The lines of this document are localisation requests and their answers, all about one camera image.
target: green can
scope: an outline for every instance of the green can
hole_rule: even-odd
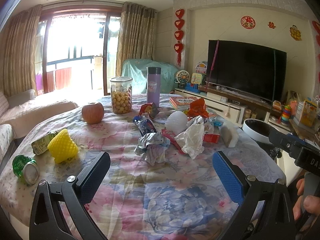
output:
[[[38,181],[39,169],[37,162],[31,157],[17,155],[12,161],[13,173],[27,185],[33,185]]]

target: wall decoration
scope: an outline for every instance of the wall decoration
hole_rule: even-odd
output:
[[[317,23],[316,21],[312,21],[312,25],[314,29],[317,31],[317,33],[320,34],[320,24]]]
[[[269,22],[268,26],[269,26],[270,29],[276,28],[276,26],[275,26],[275,24],[273,22]]]
[[[181,30],[181,28],[184,26],[184,20],[176,20],[174,25],[178,28],[178,30]]]
[[[176,31],[174,33],[174,37],[177,39],[177,41],[181,41],[183,38],[184,32],[183,31]]]
[[[181,53],[182,53],[182,50],[183,50],[183,44],[182,43],[176,43],[174,45],[174,50],[178,53],[177,65],[180,67],[181,66]]]
[[[250,16],[243,16],[241,18],[241,25],[246,29],[253,29],[256,26],[255,20]]]
[[[184,15],[184,9],[180,9],[180,10],[176,11],[176,16],[178,17],[179,20],[181,20],[183,15]]]
[[[296,25],[292,25],[292,27],[290,27],[290,33],[291,37],[296,41],[301,41],[301,32],[298,30]]]

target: book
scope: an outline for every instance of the book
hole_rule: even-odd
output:
[[[190,108],[190,103],[196,101],[196,97],[171,97],[169,99],[172,107],[178,111],[186,111]]]

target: finger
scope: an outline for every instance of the finger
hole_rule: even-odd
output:
[[[294,220],[298,220],[301,216],[301,202],[302,202],[302,196],[298,198],[296,204],[293,207]]]
[[[299,189],[300,188],[300,186],[301,186],[301,183],[304,181],[304,179],[299,179],[298,180],[298,182],[297,182],[297,189]]]
[[[300,188],[298,189],[298,196],[302,195],[304,191],[304,180],[300,184]]]
[[[307,196],[303,202],[304,208],[311,214],[320,215],[320,198]]]

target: teal cloth cover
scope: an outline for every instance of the teal cloth cover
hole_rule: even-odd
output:
[[[162,94],[169,94],[174,89],[175,74],[178,69],[164,62],[156,62],[150,59],[127,59],[122,65],[122,76],[132,77],[132,93],[147,93],[147,67],[161,68],[161,90]]]

